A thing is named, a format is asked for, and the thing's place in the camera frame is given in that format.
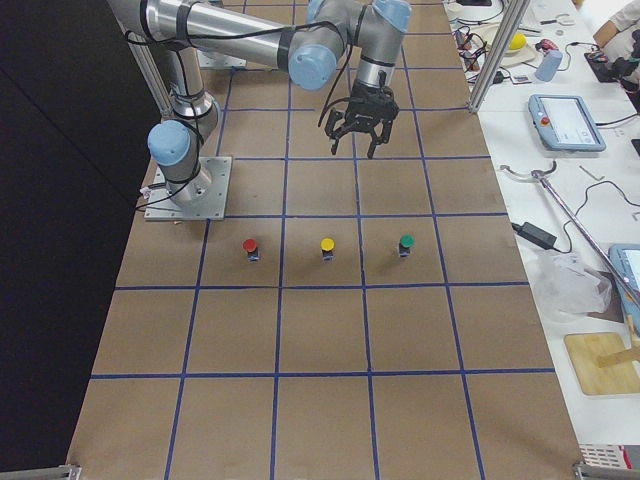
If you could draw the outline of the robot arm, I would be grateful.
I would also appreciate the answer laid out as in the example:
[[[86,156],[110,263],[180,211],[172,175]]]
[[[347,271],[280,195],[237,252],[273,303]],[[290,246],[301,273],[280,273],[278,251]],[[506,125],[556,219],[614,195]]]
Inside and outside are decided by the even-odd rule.
[[[370,137],[367,153],[388,143],[399,108],[390,87],[411,17],[405,1],[312,1],[303,25],[282,25],[210,1],[112,1],[109,4],[166,121],[148,136],[169,202],[185,208],[212,184],[199,159],[220,108],[205,89],[199,52],[270,66],[297,86],[318,91],[340,59],[361,50],[344,111],[333,101],[319,122],[331,147],[350,133]]]

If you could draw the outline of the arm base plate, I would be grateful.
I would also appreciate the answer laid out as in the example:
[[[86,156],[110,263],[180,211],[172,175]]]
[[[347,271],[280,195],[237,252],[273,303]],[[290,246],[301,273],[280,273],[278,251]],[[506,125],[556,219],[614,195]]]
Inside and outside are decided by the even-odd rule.
[[[198,50],[197,56],[200,68],[205,70],[245,69],[247,65],[245,59],[218,52]]]
[[[180,186],[166,182],[160,168],[156,169],[156,183],[161,188],[152,189],[144,208],[147,221],[200,221],[222,220],[225,216],[226,200],[231,176],[231,156],[199,158],[199,174],[177,195],[170,197]]]

